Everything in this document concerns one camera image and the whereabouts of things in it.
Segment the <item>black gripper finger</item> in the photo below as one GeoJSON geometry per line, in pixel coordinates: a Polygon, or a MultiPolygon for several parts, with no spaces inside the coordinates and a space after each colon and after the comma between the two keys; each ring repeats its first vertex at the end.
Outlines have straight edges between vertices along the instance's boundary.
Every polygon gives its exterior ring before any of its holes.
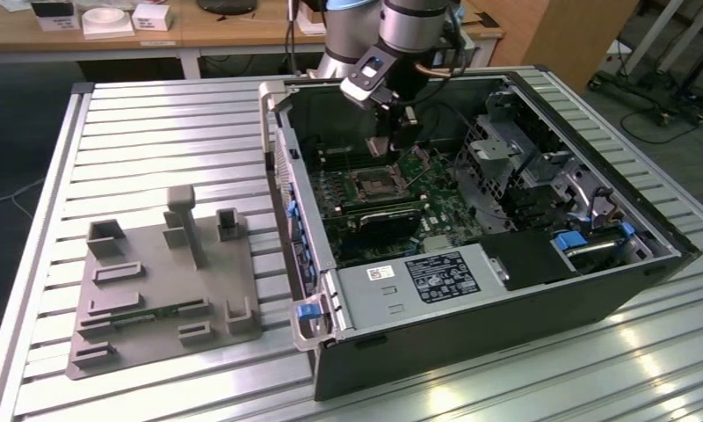
{"type": "Polygon", "coordinates": [[[411,106],[398,107],[391,114],[391,150],[410,148],[422,129],[415,109],[411,106]]]}
{"type": "Polygon", "coordinates": [[[390,142],[393,129],[391,129],[391,111],[387,105],[375,106],[375,132],[374,137],[383,139],[390,142]]]}

